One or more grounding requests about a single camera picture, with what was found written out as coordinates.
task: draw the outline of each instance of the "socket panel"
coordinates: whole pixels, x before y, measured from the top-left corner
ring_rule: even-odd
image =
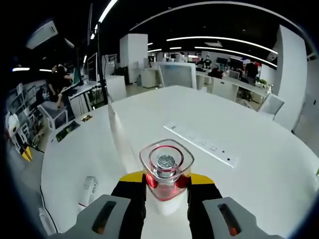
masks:
[[[165,124],[163,127],[232,168],[236,166],[239,160],[238,156],[235,156],[225,148],[217,146],[210,140],[205,139],[201,137],[199,134],[186,129],[184,126],[180,124],[169,122]]]

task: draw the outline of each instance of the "white table surface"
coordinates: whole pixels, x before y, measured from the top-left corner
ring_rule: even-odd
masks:
[[[93,83],[92,82],[92,83],[88,84],[88,83],[86,83],[86,81],[84,81],[83,85],[77,87],[76,88],[77,92],[74,95],[70,96],[69,99],[72,100],[72,99],[80,96],[81,94],[84,94],[84,93],[86,93],[86,92],[88,92],[88,91],[90,91],[98,86],[100,86],[100,83],[96,83],[96,82]]]
[[[253,213],[269,234],[287,237],[309,209],[316,193],[319,159],[298,138],[273,121],[235,102],[174,86],[114,102],[113,107],[138,158],[145,146],[165,138],[182,143],[194,155],[192,172],[215,181],[223,197],[232,197]],[[86,176],[95,175],[98,194],[110,194],[125,168],[111,138],[107,106],[60,143],[49,138],[42,167],[42,189],[58,228],[76,221],[77,202]],[[209,156],[162,126],[168,121],[210,138],[238,155],[235,168]],[[147,200],[142,238],[161,238],[154,225],[172,236],[191,238],[187,205],[163,218]]]

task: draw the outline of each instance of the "white partition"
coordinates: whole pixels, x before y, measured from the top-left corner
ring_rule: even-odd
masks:
[[[139,66],[144,65],[144,59],[147,57],[147,34],[128,34],[120,39],[121,67],[128,67],[130,83],[137,80],[141,73]]]
[[[291,131],[295,126],[306,90],[307,53],[305,41],[280,25],[277,34],[278,63],[273,93],[285,101],[275,121]]]
[[[230,101],[236,101],[238,86],[229,81],[212,77],[213,84],[208,86],[207,92]]]

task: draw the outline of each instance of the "white chair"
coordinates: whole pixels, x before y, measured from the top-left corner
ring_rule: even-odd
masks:
[[[37,107],[40,112],[47,117],[49,129],[52,131],[68,123],[68,111],[58,110],[56,103],[46,101]]]
[[[197,89],[196,65],[193,63],[157,62],[162,87],[185,86]]]
[[[235,78],[235,79],[238,80],[239,79],[239,72],[230,70],[229,71],[229,77]]]
[[[257,112],[262,114],[263,116],[268,117],[271,120],[275,119],[276,114],[279,112],[281,107],[284,105],[284,101],[280,99],[278,96],[270,93],[267,95],[264,102],[261,104]],[[253,109],[248,101],[242,100],[241,105]]]

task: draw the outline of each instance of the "computer monitor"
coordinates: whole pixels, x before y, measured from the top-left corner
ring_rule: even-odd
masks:
[[[239,59],[230,58],[229,66],[233,68],[243,68],[243,62]]]
[[[99,82],[98,76],[98,55],[95,53],[93,56],[88,58],[88,77],[91,82]]]
[[[80,81],[80,72],[75,67],[73,70],[72,84],[75,85]]]
[[[227,66],[228,60],[226,58],[217,57],[216,63],[219,63],[219,64]]]

